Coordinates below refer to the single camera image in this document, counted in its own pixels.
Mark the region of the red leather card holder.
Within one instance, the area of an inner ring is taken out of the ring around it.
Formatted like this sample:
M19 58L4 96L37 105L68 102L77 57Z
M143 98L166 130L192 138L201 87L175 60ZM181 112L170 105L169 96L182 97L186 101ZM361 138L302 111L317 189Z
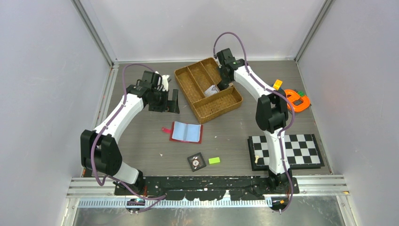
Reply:
M189 124L178 121L172 122L170 129L162 127L164 133L169 134L169 140L181 143L201 144L203 135L202 124Z

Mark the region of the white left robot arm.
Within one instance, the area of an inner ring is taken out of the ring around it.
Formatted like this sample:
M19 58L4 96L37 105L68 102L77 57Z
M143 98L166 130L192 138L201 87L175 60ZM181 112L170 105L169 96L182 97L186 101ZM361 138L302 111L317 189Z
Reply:
M122 159L118 142L133 120L145 107L153 112L179 113L178 90L169 96L169 75L144 71L136 84L125 87L119 105L93 130L84 130L80 136L81 165L92 172L103 173L133 195L144 190L142 171L125 163Z

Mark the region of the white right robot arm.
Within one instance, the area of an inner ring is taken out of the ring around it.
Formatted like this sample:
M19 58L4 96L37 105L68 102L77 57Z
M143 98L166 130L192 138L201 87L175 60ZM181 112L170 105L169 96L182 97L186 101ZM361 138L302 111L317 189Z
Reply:
M214 57L219 64L221 77L218 88L224 90L235 81L257 101L255 121L264 132L269 152L268 185L274 193L281 193L292 181L284 141L288 128L285 91L276 90L265 83L244 59L236 59L228 48L219 51Z

